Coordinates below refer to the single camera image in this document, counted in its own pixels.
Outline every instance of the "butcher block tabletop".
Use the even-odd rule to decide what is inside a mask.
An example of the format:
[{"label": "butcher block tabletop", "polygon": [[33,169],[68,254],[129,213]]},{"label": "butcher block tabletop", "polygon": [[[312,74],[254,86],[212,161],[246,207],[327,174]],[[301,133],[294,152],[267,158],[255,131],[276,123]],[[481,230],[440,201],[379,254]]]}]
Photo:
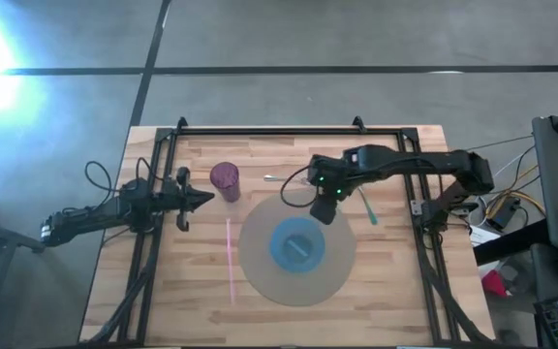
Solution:
[{"label": "butcher block tabletop", "polygon": [[[384,127],[369,126],[368,129]],[[441,126],[408,127],[418,129],[422,151],[448,150]],[[131,128],[118,187],[135,178],[139,157],[150,160],[156,130],[157,127]],[[286,177],[307,165],[313,154],[340,157],[344,149],[368,143],[397,149],[397,138],[385,135],[178,136],[172,176],[177,168],[188,167],[191,185],[216,193],[216,197],[189,213],[189,232],[180,232],[175,226],[177,212],[165,215],[144,344],[431,344],[415,238],[401,175],[363,185],[378,225],[371,224],[358,193],[339,204],[356,236],[355,264],[343,287],[326,301],[312,306],[285,306],[270,301],[247,281],[238,262],[238,237],[243,222],[257,204],[277,194],[282,184],[264,181],[265,175]],[[159,175],[163,173],[166,151],[161,156]],[[241,197],[233,204],[224,201],[209,180],[212,167],[223,161],[236,164],[239,170]],[[146,177],[147,169],[140,174]],[[428,182],[432,196],[437,197],[438,180],[430,176]],[[452,182],[451,176],[444,176],[445,185]],[[288,189],[297,189],[298,185],[291,184]],[[234,303],[230,297],[227,218],[232,222]],[[107,230],[105,238],[121,230],[122,227]],[[478,328],[494,337],[469,235],[460,224],[449,226],[443,234],[451,291]],[[94,335],[123,299],[134,244],[135,234],[125,233],[102,247],[80,340]],[[137,328],[140,299],[133,308],[129,330],[132,335]],[[445,334],[447,327],[440,300],[437,309]]]}]

